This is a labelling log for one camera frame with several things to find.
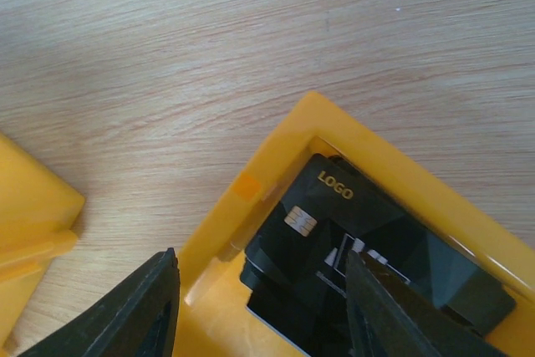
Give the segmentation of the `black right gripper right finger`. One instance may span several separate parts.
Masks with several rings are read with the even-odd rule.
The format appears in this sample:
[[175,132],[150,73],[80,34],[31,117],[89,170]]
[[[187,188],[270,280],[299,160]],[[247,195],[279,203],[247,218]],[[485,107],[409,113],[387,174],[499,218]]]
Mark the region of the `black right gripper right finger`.
[[358,356],[503,356],[367,254],[348,253],[346,296]]

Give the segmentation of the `yellow bin with black cards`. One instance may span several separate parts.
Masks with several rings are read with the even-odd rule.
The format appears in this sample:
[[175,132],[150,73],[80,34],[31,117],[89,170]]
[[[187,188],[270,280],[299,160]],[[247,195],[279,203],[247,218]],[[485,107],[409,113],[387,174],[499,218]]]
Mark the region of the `yellow bin with black cards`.
[[245,309],[243,248],[308,158],[342,155],[447,242],[502,281],[517,308],[488,341],[534,353],[534,252],[466,198],[336,104],[311,92],[259,146],[178,254],[176,356],[295,356]]

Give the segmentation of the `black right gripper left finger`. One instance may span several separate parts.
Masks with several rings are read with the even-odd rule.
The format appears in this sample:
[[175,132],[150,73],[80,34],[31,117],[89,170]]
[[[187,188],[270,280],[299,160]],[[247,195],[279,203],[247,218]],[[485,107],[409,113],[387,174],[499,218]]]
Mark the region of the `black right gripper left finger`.
[[157,252],[23,356],[171,356],[179,312],[175,250]]

